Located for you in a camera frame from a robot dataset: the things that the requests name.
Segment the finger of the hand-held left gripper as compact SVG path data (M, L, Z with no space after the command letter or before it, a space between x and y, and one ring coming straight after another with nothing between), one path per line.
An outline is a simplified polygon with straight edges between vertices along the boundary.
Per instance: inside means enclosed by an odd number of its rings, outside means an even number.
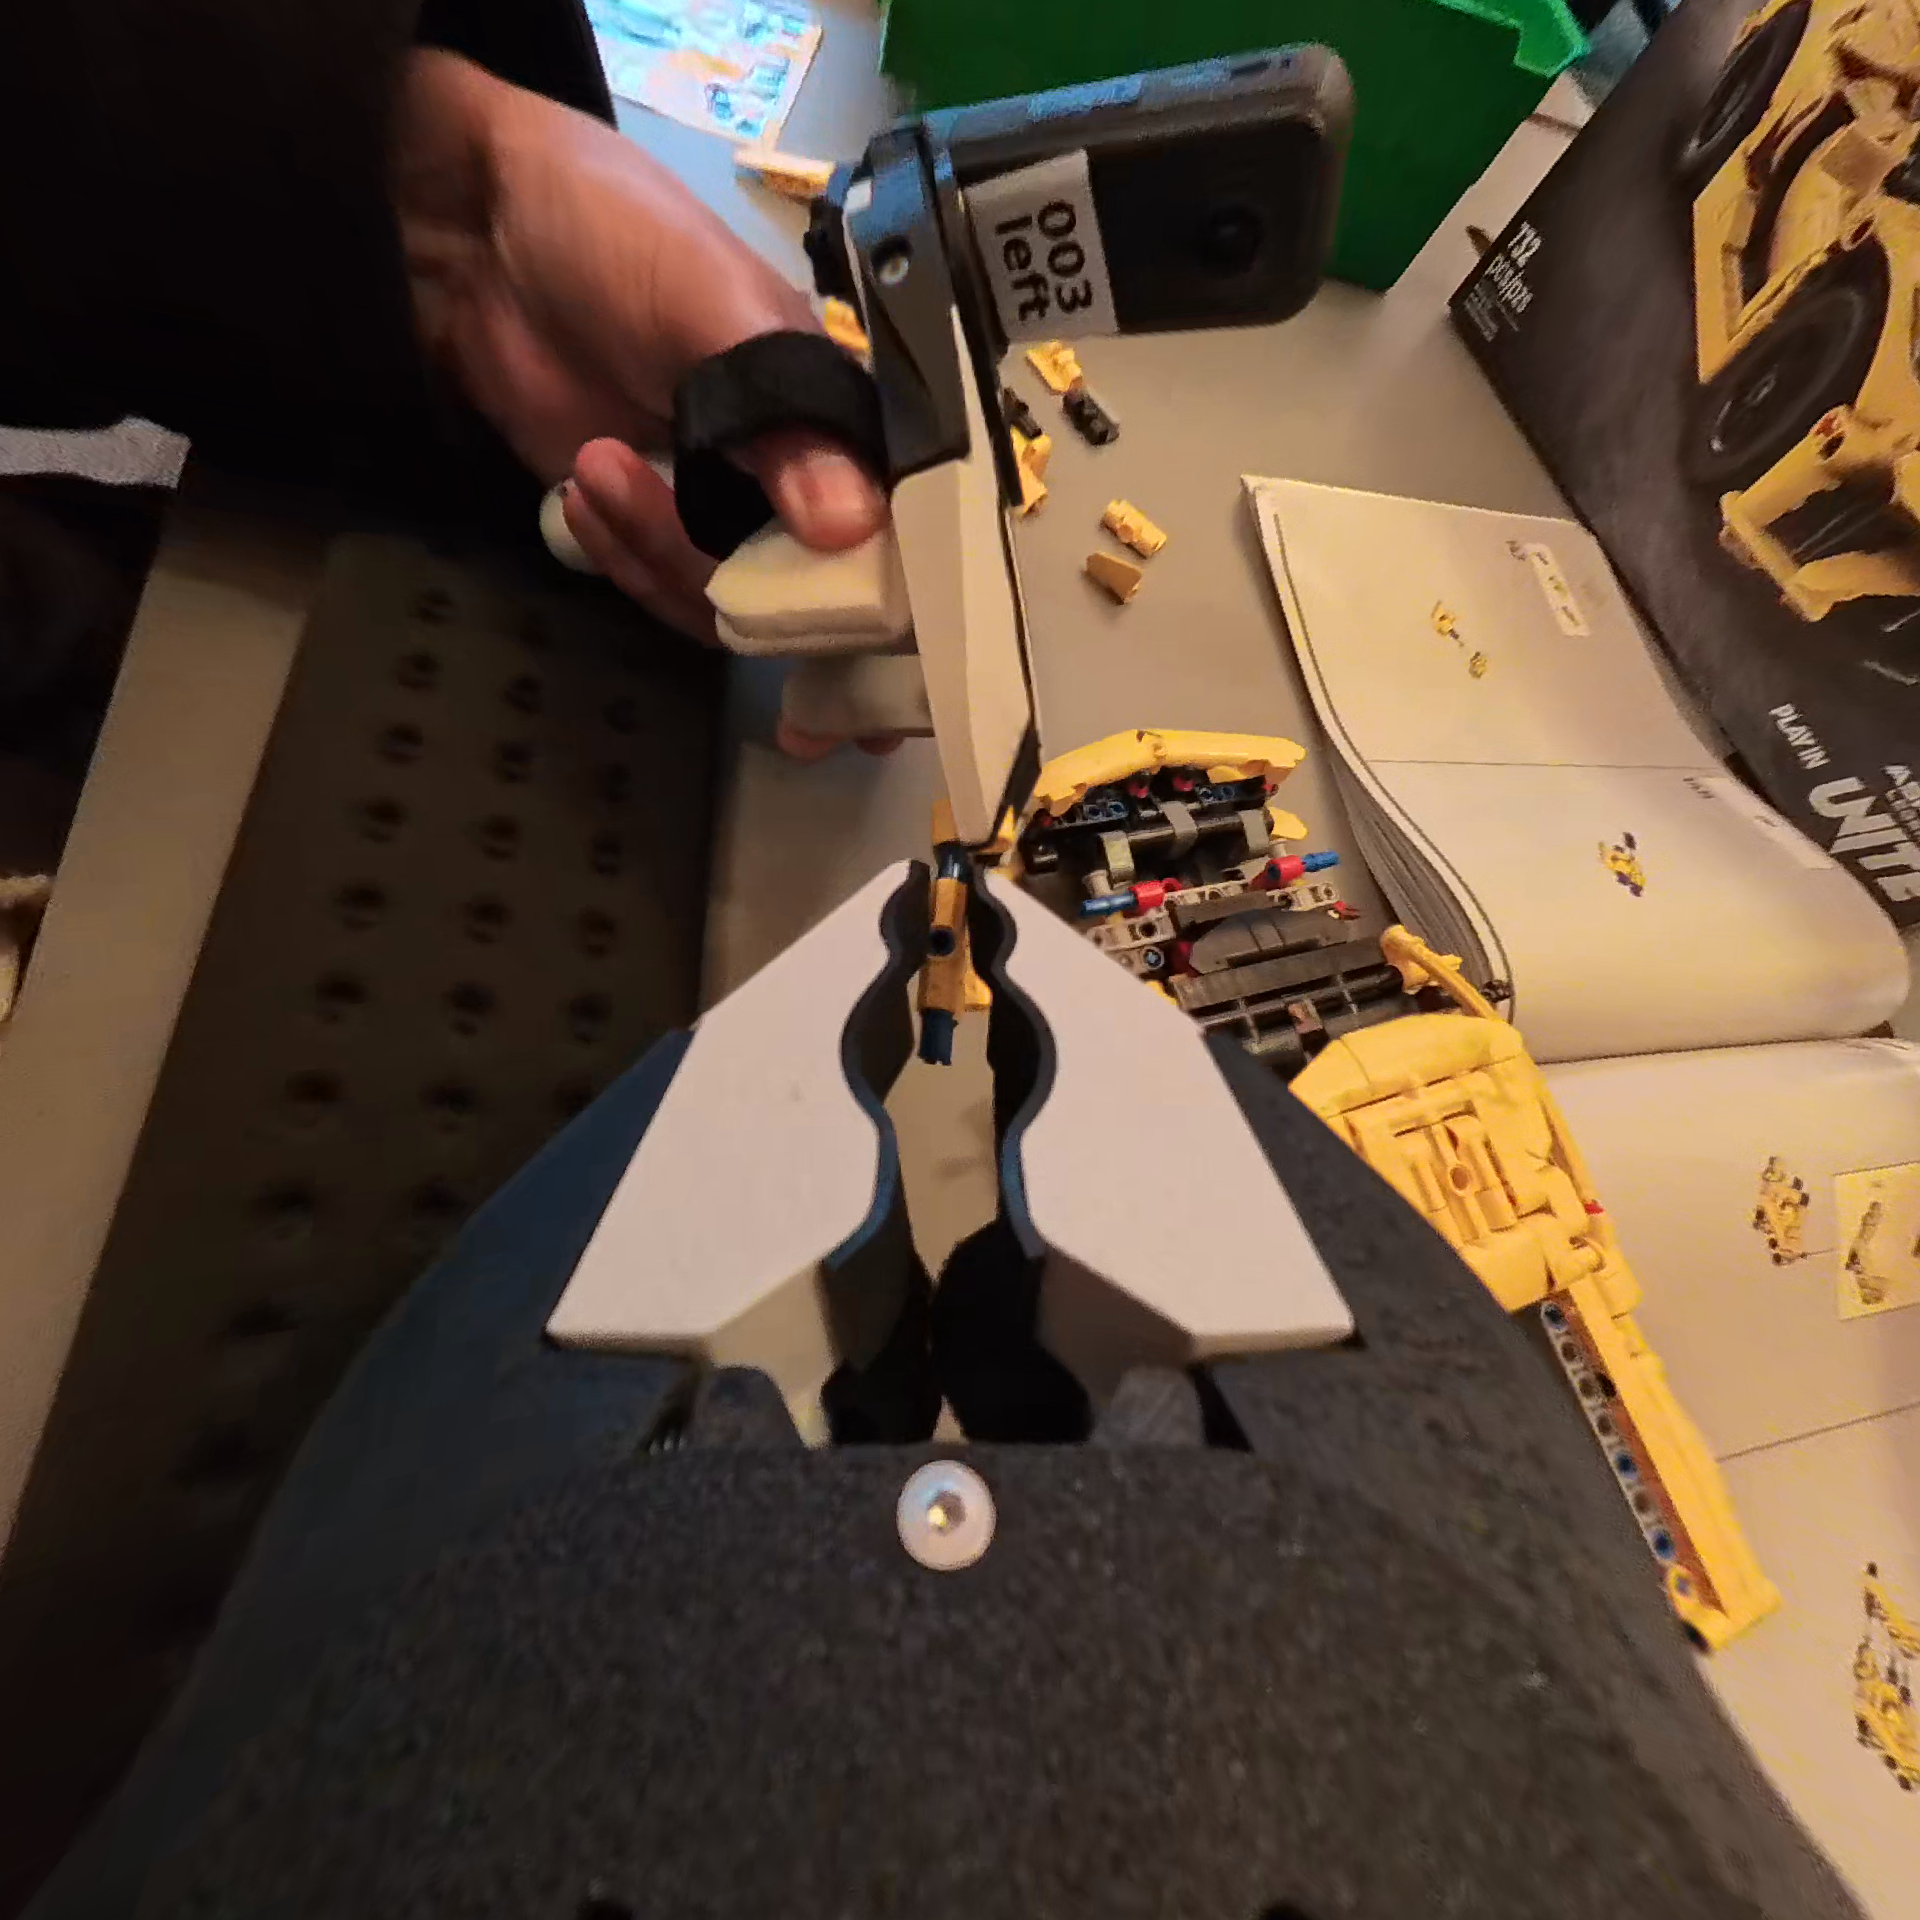
M1033 787L1039 736L1017 553L956 305L948 331L968 446L903 478L892 505L953 826L987 846Z

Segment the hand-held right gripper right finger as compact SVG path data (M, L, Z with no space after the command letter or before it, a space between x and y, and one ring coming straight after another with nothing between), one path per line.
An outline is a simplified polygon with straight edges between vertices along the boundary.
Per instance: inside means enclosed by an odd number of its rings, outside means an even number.
M1345 1342L1355 1315L1225 1053L998 876L968 936L991 992L996 1211L937 1280L957 1430L1076 1445L1128 1376Z

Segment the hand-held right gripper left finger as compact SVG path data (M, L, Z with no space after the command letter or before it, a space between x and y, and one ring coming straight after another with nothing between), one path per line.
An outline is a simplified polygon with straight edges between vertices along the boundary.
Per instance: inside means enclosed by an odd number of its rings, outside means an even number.
M917 1044L928 867L892 864L699 1016L545 1318L565 1348L757 1369L812 1442L939 1422L884 1112Z

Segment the yellow toy brick car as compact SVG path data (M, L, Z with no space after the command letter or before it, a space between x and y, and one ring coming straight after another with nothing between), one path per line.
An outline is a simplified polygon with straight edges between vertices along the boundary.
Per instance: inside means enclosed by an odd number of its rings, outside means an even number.
M991 850L1206 1037L1271 1069L1521 1321L1664 1595L1717 1651L1780 1600L1641 1329L1643 1290L1499 987L1391 924L1278 802L1280 736L1134 730L1046 761Z

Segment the yellow brick with blue pins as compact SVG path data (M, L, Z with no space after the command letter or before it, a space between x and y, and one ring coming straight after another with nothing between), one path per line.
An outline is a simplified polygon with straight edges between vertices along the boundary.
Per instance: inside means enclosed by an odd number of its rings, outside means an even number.
M918 1059L948 1068L965 1017L991 1009L991 990L973 966L968 910L973 858L957 844L933 850L928 937L918 969Z

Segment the person's left forearm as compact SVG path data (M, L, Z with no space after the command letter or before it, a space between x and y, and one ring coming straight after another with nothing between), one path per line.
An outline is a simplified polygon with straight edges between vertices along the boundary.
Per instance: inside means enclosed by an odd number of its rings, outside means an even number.
M583 4L5 4L5 427L152 421L237 473L525 491L417 338L408 56L612 118Z

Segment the person's left hand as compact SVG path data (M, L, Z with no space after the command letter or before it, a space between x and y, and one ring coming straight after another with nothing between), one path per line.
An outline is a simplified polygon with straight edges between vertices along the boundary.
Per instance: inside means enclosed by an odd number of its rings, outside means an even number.
M712 563L649 457L691 368L821 333L805 296L615 129L428 45L399 70L391 200L429 356L587 563L712 645Z

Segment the green plastic storage bin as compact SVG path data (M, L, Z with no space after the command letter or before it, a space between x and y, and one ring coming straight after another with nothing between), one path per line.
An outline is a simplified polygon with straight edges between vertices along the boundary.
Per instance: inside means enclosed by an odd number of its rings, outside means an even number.
M1331 275L1383 292L1589 50L1563 2L887 2L880 70L917 108L987 102L1316 42L1352 132Z

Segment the dark perforated panel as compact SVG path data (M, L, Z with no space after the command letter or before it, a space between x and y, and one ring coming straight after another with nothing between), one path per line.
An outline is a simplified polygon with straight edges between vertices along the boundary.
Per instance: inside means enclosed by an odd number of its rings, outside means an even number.
M176 514L5 1021L5 1915L368 1333L691 1017L723 702L545 563Z

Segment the colourful printed leaflet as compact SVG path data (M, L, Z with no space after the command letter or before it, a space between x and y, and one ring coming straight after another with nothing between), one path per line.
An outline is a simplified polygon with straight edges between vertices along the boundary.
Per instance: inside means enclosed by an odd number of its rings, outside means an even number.
M773 148L824 28L809 4L587 2L607 90L678 126Z

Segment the toy car set box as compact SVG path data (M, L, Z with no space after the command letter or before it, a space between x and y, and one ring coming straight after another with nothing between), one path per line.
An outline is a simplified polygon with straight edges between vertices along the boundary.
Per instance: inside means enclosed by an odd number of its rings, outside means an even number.
M1918 914L1918 4L1693 2L1451 300L1761 795Z

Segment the white instruction booklet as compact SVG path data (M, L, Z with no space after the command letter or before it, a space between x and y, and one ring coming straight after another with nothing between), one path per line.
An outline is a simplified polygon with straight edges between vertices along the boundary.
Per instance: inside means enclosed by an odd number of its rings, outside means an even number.
M1907 948L1710 753L1576 524L1246 494L1359 856L1499 987L1780 1595L1685 1645L1860 1906L1916 1915Z

